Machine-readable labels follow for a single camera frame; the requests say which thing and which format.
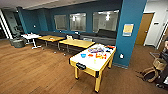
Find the ceiling light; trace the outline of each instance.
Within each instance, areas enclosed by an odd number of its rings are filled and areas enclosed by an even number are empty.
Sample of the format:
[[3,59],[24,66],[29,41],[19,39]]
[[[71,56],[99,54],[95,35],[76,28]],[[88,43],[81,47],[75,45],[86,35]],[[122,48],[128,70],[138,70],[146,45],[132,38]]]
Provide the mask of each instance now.
[[98,12],[98,14],[103,14],[103,12]]
[[73,21],[75,21],[75,16],[73,16],[73,19],[72,19]]
[[80,15],[80,13],[77,13],[77,14],[75,14],[75,15]]
[[119,12],[119,10],[115,10],[114,12],[118,13],[118,12]]
[[110,12],[107,12],[107,14],[109,15],[109,14],[110,14]]
[[110,15],[107,14],[107,16],[106,16],[106,21],[109,21],[109,19],[110,19]]

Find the wall outlet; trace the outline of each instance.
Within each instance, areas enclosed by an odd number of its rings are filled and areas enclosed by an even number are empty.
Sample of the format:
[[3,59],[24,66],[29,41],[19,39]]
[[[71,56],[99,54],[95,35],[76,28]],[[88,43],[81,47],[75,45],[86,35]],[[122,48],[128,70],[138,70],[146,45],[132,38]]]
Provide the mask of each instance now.
[[78,32],[75,32],[75,34],[78,34]]
[[124,58],[124,55],[123,55],[123,54],[120,54],[120,58],[123,59],[123,58]]

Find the white wall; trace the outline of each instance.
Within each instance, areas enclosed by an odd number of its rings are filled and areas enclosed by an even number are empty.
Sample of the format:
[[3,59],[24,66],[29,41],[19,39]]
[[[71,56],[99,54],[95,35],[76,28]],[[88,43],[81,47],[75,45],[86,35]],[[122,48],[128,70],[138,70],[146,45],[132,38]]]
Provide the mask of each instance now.
[[168,0],[151,1],[146,3],[144,13],[154,13],[151,25],[146,36],[144,45],[157,46],[159,38],[162,34],[165,18],[168,10]]

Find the blue wall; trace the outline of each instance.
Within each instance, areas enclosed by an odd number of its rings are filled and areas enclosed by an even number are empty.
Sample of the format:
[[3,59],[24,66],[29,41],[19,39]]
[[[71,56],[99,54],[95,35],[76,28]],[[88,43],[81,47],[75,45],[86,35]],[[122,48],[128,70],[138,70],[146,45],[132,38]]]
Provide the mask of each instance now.
[[36,10],[23,10],[21,7],[17,7],[17,10],[25,33],[40,31],[41,27]]
[[38,15],[41,31],[53,31],[49,10],[38,9],[37,15]]
[[70,5],[60,8],[53,8],[50,10],[51,23],[53,31],[56,30],[54,15],[66,15],[67,17],[67,30],[61,30],[64,33],[74,33],[75,31],[70,30],[69,15],[74,13],[86,13],[86,32],[93,33],[93,12],[98,11],[113,11],[121,10],[122,0],[100,0],[95,2],[89,2],[78,5]]
[[[129,66],[146,1],[147,0],[123,0],[116,40],[117,51],[113,60],[114,63]],[[124,24],[134,24],[131,37],[122,36]],[[123,59],[119,58],[120,54],[124,55]]]

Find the doorway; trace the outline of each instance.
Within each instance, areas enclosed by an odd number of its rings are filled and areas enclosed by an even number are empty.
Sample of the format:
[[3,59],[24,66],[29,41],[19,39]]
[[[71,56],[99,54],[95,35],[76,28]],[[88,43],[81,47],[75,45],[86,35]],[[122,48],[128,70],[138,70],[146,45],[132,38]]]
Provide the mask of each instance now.
[[143,45],[149,30],[154,13],[144,13],[137,34],[135,44]]
[[0,24],[0,39],[5,39],[5,38],[6,38],[5,32],[2,28],[2,25]]

